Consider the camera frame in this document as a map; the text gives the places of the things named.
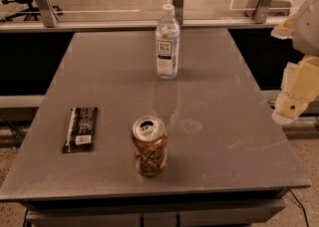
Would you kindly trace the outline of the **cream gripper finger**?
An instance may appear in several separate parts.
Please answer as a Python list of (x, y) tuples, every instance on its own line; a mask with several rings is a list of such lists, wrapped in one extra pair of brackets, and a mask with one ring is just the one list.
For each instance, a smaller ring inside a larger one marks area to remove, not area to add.
[(288, 62), (272, 119), (278, 124), (290, 124), (297, 120), (318, 96), (319, 58), (306, 55), (297, 64)]
[(296, 14), (290, 15), (271, 31), (271, 36), (280, 40), (292, 39), (295, 19)]

